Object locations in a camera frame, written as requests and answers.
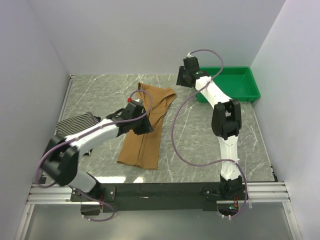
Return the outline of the aluminium rail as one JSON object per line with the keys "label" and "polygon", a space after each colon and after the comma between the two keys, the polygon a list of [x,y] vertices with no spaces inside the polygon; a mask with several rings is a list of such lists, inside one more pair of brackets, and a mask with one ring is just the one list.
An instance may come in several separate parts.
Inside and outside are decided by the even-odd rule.
{"label": "aluminium rail", "polygon": [[[249,182],[247,189],[250,203],[285,203],[291,201],[284,182]],[[71,195],[72,190],[67,186],[54,185],[50,188],[41,188],[37,185],[32,185],[26,204],[79,205],[80,202],[71,201]]]}
{"label": "aluminium rail", "polygon": [[53,123],[53,132],[51,132],[52,135],[47,139],[48,141],[57,133],[56,122],[59,122],[63,117],[64,111],[65,111],[65,105],[66,105],[66,102],[69,98],[72,84],[73,84],[73,81],[76,76],[77,76],[77,74],[70,74],[69,78],[67,79],[66,88],[62,92],[62,96],[60,98],[60,104],[59,104],[59,108],[58,108],[58,116],[57,116],[57,119]]}

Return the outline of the tan tank top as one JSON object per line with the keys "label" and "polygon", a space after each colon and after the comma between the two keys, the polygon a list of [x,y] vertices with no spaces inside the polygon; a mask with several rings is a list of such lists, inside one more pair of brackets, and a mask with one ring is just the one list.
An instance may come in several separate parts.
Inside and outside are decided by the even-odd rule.
{"label": "tan tank top", "polygon": [[141,127],[126,134],[116,162],[145,170],[157,170],[164,116],[177,94],[170,87],[159,88],[141,82],[137,89],[139,92],[136,95],[143,100],[144,108],[149,113]]}

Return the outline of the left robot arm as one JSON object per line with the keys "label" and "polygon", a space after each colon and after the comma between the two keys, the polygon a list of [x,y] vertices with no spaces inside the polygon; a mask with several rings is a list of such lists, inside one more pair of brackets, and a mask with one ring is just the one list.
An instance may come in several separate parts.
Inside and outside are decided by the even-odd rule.
{"label": "left robot arm", "polygon": [[153,130],[143,103],[130,100],[125,108],[108,115],[94,126],[66,137],[53,136],[40,159],[38,169],[47,173],[56,184],[69,186],[88,201],[94,201],[103,194],[101,183],[91,174],[79,170],[80,157],[129,131],[143,135]]}

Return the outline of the aluminium left side rail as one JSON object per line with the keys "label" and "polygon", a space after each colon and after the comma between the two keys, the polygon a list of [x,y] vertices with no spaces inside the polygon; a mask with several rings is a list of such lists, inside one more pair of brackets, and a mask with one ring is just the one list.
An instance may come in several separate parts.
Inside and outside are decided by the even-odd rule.
{"label": "aluminium left side rail", "polygon": [[63,117],[64,111],[65,111],[65,105],[66,105],[66,102],[69,98],[72,84],[73,84],[73,81],[76,76],[77,76],[77,74],[70,74],[69,78],[67,79],[66,88],[62,92],[62,96],[60,98],[60,104],[59,104],[59,108],[58,108],[58,116],[57,116],[57,119],[53,123],[53,132],[51,132],[52,135],[47,139],[48,141],[57,133],[56,122],[59,122]]}

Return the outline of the black base beam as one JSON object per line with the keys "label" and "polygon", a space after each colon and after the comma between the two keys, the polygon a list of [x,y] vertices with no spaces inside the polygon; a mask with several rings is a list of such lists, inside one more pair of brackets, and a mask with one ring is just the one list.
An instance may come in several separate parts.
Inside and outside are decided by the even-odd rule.
{"label": "black base beam", "polygon": [[98,200],[119,211],[217,211],[218,201],[247,200],[246,186],[225,190],[219,182],[102,183]]}

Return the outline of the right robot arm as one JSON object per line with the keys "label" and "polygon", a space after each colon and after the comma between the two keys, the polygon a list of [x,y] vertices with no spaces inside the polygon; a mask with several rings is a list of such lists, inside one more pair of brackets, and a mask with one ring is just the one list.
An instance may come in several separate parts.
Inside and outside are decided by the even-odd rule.
{"label": "right robot arm", "polygon": [[217,194],[226,200],[233,199],[244,191],[243,178],[237,166],[238,136],[242,127],[241,104],[227,96],[207,72],[200,70],[195,56],[183,59],[176,84],[195,88],[213,108],[211,128],[218,139],[222,159]]}

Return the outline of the aluminium front rail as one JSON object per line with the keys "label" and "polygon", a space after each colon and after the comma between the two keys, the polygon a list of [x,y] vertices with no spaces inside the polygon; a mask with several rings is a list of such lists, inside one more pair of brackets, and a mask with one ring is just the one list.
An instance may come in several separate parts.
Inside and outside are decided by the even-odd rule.
{"label": "aluminium front rail", "polygon": [[[285,203],[291,201],[284,182],[249,182],[247,189],[250,203]],[[37,185],[32,185],[26,204],[79,205],[80,202],[71,201],[71,195],[72,190],[67,186],[54,185],[50,188],[41,188]]]}

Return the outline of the green plastic bin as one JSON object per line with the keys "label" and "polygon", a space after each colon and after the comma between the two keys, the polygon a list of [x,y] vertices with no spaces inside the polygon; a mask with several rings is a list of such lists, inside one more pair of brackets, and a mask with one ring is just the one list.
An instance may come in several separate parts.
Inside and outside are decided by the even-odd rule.
{"label": "green plastic bin", "polygon": [[226,95],[240,102],[253,103],[261,97],[252,71],[246,66],[225,66],[214,82]]}

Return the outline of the thin striped tank top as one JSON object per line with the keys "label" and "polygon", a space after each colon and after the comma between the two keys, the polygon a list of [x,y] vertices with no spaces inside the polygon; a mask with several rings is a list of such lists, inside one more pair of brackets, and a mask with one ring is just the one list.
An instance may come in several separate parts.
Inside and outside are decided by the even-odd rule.
{"label": "thin striped tank top", "polygon": [[56,134],[61,137],[74,135],[91,128],[101,122],[99,116],[93,115],[91,112],[86,112],[82,115],[64,119],[55,124]]}

